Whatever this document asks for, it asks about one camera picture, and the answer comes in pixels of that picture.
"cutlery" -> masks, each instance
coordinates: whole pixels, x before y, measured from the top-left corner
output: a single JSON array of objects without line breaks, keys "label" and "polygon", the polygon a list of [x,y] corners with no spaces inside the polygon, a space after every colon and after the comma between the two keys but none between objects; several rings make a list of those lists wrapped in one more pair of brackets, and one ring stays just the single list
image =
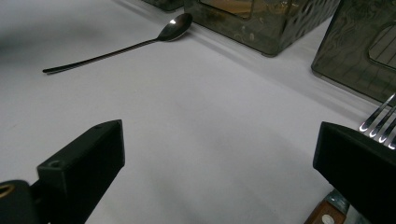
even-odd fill
[{"label": "cutlery", "polygon": [[79,63],[71,63],[68,65],[44,69],[43,73],[55,74],[55,73],[66,71],[66,70],[69,70],[72,68],[80,67],[80,66],[88,64],[88,63],[97,62],[99,60],[102,60],[102,59],[105,59],[105,58],[108,58],[111,56],[115,56],[117,54],[121,54],[128,50],[137,49],[137,48],[140,48],[140,47],[143,47],[145,45],[152,44],[155,42],[159,42],[159,41],[167,42],[167,41],[175,40],[178,37],[182,36],[190,28],[191,23],[192,23],[192,15],[189,13],[183,13],[183,14],[177,16],[176,18],[174,18],[173,20],[169,21],[169,23],[163,28],[163,30],[160,32],[160,34],[154,39],[150,39],[150,40],[144,41],[142,43],[133,45],[131,47],[128,47],[125,49],[119,49],[117,51],[114,51],[114,52],[111,52],[111,53],[108,53],[108,54],[105,54],[102,56],[98,56],[95,58],[91,58],[89,60],[85,60],[85,61],[82,61]]},{"label": "cutlery", "polygon": [[[380,118],[382,111],[389,105],[389,103],[394,98],[395,93],[393,93],[387,101],[385,101],[382,105],[375,110],[375,112],[363,122],[363,124],[359,127],[359,132],[367,136],[366,134],[369,132],[370,127],[373,123]],[[368,137],[374,138],[377,136],[381,130],[385,129],[387,121],[390,119],[394,111],[396,110],[396,106],[392,107],[390,111],[378,122],[377,125],[370,131]],[[396,126],[396,119],[386,128],[386,130],[379,136],[377,142],[381,144],[386,144],[386,141],[389,137],[389,134]],[[388,148],[395,149],[396,145],[396,137],[394,137],[390,143],[388,144]],[[324,200],[319,203],[319,205],[314,209],[308,219],[304,224],[342,224],[344,223],[347,217],[347,209],[349,207],[349,202],[346,198],[341,195],[341,193],[334,189],[330,192]],[[363,216],[360,217],[359,223],[369,224],[370,222],[365,219]]]}]

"black spoon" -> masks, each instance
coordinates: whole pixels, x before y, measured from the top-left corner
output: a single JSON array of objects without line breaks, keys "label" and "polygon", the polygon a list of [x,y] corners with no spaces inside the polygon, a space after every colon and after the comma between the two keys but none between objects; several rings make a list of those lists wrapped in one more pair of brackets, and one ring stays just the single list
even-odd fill
[{"label": "black spoon", "polygon": [[102,55],[102,56],[98,56],[95,58],[91,58],[89,60],[85,60],[79,63],[71,63],[68,65],[64,65],[64,66],[59,66],[59,67],[53,67],[53,68],[48,68],[48,69],[44,69],[43,73],[46,74],[54,74],[54,73],[59,73],[62,71],[66,71],[72,68],[76,68],[76,67],[80,67],[82,65],[88,64],[88,63],[93,63],[117,54],[121,54],[125,51],[131,50],[131,49],[137,49],[140,47],[143,47],[147,44],[152,44],[158,41],[172,41],[177,39],[178,37],[180,37],[181,35],[183,35],[191,26],[192,23],[192,15],[189,13],[183,13],[179,16],[177,16],[176,18],[174,18],[173,20],[169,21],[169,23],[163,28],[163,30],[160,32],[160,34],[157,36],[157,38],[155,39],[151,39],[151,40],[147,40],[144,41],[140,44],[136,44],[133,45],[131,47],[128,47],[126,49],[119,49],[117,51]]}]

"table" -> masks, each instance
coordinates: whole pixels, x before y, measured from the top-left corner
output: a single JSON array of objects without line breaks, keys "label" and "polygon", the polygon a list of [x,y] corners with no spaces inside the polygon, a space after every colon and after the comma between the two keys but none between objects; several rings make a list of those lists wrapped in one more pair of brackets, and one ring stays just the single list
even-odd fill
[{"label": "table", "polygon": [[87,223],[303,223],[332,186],[312,168],[322,121],[356,128],[376,104],[312,74],[330,20],[275,58],[138,0],[0,4],[0,180],[92,126],[122,119],[126,165]]}]

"spoon bowl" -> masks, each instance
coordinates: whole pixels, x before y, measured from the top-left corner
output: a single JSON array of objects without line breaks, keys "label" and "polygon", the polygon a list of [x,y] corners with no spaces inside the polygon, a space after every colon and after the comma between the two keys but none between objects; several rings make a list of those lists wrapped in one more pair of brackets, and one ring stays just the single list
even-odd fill
[{"label": "spoon bowl", "polygon": [[183,14],[177,16],[176,18],[174,18],[173,20],[169,21],[169,23],[165,27],[163,27],[163,30],[160,32],[160,34],[155,39],[150,39],[150,40],[144,41],[142,43],[133,45],[131,47],[128,47],[125,49],[119,49],[117,51],[114,51],[114,52],[111,52],[111,53],[108,53],[108,54],[105,54],[102,56],[98,56],[95,58],[91,58],[89,60],[85,60],[85,61],[82,61],[79,63],[71,63],[68,65],[44,69],[43,73],[55,74],[55,73],[66,71],[66,70],[69,70],[72,68],[80,67],[80,66],[88,64],[88,63],[94,63],[99,60],[102,60],[102,59],[105,59],[105,58],[108,58],[111,56],[115,56],[117,54],[121,54],[128,50],[137,49],[137,48],[140,48],[140,47],[143,47],[145,45],[152,44],[155,42],[159,42],[159,41],[167,42],[167,41],[175,40],[175,39],[181,37],[190,28],[191,23],[192,23],[192,15],[190,13],[183,13]]}]

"wooden handle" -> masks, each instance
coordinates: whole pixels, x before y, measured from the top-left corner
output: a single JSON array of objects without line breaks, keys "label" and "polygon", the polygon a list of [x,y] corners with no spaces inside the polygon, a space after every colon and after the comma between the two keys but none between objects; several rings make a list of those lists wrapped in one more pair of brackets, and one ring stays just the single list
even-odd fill
[{"label": "wooden handle", "polygon": [[347,215],[340,212],[332,204],[322,201],[304,224],[343,224],[346,218]]}]

